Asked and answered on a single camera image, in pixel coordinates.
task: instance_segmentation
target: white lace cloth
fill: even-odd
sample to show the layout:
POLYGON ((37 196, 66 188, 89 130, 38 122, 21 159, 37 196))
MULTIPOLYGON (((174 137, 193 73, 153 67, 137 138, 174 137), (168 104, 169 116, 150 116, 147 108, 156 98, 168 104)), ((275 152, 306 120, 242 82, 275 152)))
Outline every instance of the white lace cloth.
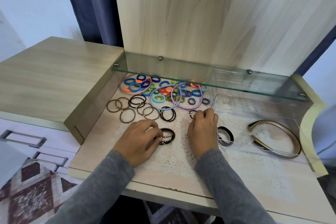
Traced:
MULTIPOLYGON (((194 106, 197 106, 199 98, 195 99, 196 105, 194 106)), ((172 106, 172 103, 166 101, 164 103, 156 103, 156 105, 158 107, 172 106)), ((185 107, 192 107, 187 101, 182 105, 185 107)), ((210 105, 201 105, 199 109, 205 110, 208 107, 210 107, 210 105)), ((194 172, 196 159, 187 139, 187 129, 191 122, 189 111, 181 108, 175 108, 175 111, 176 119, 173 122, 166 122, 161 118, 156 120, 160 128, 171 128, 174 130, 176 134, 175 140, 168 145, 159 145, 150 160, 138 168, 179 175, 188 177, 188 179, 196 179, 196 174, 194 172)), ((154 111, 147 117, 155 118, 157 115, 157 112, 154 111)), ((233 150, 221 148, 221 151, 228 160, 230 166, 237 172, 246 186, 253 193, 257 192, 264 195, 280 197, 287 201, 293 201, 294 197, 291 187, 279 159, 262 154, 253 154, 248 151, 234 150, 254 149, 255 151, 260 151, 257 147, 252 145, 253 143, 250 133, 247 131, 247 125, 256 119, 248 116, 227 113, 218 113, 218 115, 218 126, 223 125, 229 128, 234 135, 233 150)), ((164 116, 170 118, 172 112, 165 111, 164 116)), ((123 120, 125 121, 131 120, 132 117, 133 112, 127 111, 123 114, 123 120)), ((142 119, 143 117, 137 113, 134 121, 142 119)), ((115 142, 121 137, 128 125, 129 124, 120 124, 120 127, 113 137, 115 142)), ((257 127, 254 134, 257 134, 258 137, 263 140, 270 139, 267 126, 257 127)))

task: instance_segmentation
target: forearm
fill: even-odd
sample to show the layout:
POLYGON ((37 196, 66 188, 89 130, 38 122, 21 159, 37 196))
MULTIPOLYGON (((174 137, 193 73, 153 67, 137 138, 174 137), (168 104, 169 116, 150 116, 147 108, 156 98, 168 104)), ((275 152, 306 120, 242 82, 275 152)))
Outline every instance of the forearm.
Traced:
POLYGON ((218 148, 203 154, 195 170, 207 185, 226 224, 275 223, 218 148))
POLYGON ((111 151, 47 223, 97 223, 134 176, 127 160, 111 151))

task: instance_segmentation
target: wooden board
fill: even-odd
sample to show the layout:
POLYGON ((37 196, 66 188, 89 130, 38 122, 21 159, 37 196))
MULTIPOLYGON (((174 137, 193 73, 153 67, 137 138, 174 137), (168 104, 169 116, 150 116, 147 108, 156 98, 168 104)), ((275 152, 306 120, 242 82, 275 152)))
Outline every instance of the wooden board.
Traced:
MULTIPOLYGON (((121 96, 124 97, 126 95, 117 90, 112 99, 116 99, 121 96)), ((97 123, 84 141, 84 144, 70 163, 69 167, 75 171, 73 173, 77 172, 78 174, 84 172, 87 174, 88 172, 92 172, 103 160, 106 154, 112 149, 115 141, 120 136, 120 128, 124 126, 120 122, 119 116, 120 112, 110 113, 106 109, 103 111, 97 123)), ((186 133, 187 130, 184 126, 186 121, 190 121, 188 111, 177 110, 177 119, 178 118, 182 118, 182 120, 176 120, 170 123, 164 122, 161 119, 156 121, 161 128, 164 126, 174 129, 174 127, 177 128, 178 126, 182 126, 181 131, 185 131, 186 133)), ((136 114, 135 121, 141 119, 143 119, 143 117, 136 114)), ((182 135, 182 133, 178 132, 178 130, 175 131, 177 131, 178 135, 173 141, 175 146, 172 145, 172 148, 170 148, 170 145, 160 146, 155 154, 158 153, 159 156, 164 156, 164 154, 166 154, 165 151, 167 152, 173 150, 174 153, 174 149, 183 149, 183 152, 180 152, 181 155, 176 157, 176 165, 181 165, 181 159, 188 158, 188 156, 190 156, 190 151, 188 150, 188 147, 180 148, 179 145, 186 145, 182 143, 182 141, 186 141, 186 135, 182 135)), ((152 156, 145 165, 136 168, 136 175, 132 181, 193 194, 200 197, 211 198, 211 194, 208 192, 200 178, 188 173, 190 170, 177 174, 152 168, 153 165, 156 165, 157 163, 157 157, 158 156, 152 156)), ((265 163, 265 161, 273 162, 273 158, 265 157, 263 160, 263 157, 261 157, 261 159, 257 157, 258 160, 254 161, 262 161, 265 163, 265 166, 262 166, 259 169, 254 169, 251 165, 258 163, 244 162, 243 160, 246 159, 246 153, 244 152, 240 154, 235 151, 230 154, 230 158, 230 165, 232 165, 232 167, 237 171, 246 186, 257 197, 266 210, 313 221, 336 223, 335 214, 307 163, 275 160, 275 165, 271 167, 265 163), (234 162, 233 158, 237 157, 237 154, 239 155, 239 160, 234 162), (267 183, 265 183, 265 179, 262 179, 261 177, 268 179, 268 172, 271 175, 276 173, 276 176, 282 177, 281 179, 283 183, 277 183, 275 180, 271 181, 271 178, 267 183)))
POLYGON ((123 52, 120 47, 50 37, 18 53, 0 63, 0 116, 73 128, 110 79, 111 66, 123 52))
POLYGON ((334 0, 117 0, 126 52, 291 75, 336 24, 334 0))

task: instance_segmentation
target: hand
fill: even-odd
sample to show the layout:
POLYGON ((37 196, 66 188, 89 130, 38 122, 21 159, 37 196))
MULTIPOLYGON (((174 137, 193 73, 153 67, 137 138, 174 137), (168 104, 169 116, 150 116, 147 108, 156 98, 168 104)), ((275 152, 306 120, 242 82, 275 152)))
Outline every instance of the hand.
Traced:
POLYGON ((149 160, 162 137, 163 133, 155 121, 140 120, 129 125, 112 150, 123 155, 132 167, 137 167, 149 160))
POLYGON ((217 148, 218 115, 212 108, 197 111, 188 128, 188 139, 194 154, 199 159, 211 148, 217 148))

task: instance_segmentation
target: glass panel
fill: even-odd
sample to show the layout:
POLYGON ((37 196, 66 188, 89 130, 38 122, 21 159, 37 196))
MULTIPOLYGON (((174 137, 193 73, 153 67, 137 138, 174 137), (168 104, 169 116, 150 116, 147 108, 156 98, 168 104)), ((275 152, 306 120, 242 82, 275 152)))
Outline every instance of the glass panel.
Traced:
POLYGON ((260 73, 244 69, 234 69, 215 65, 206 65, 183 60, 175 60, 126 52, 113 66, 113 70, 158 75, 161 78, 186 82, 193 80, 197 84, 213 86, 228 90, 279 97, 297 101, 307 101, 290 77, 260 73), (127 63, 127 69, 121 64, 127 63))

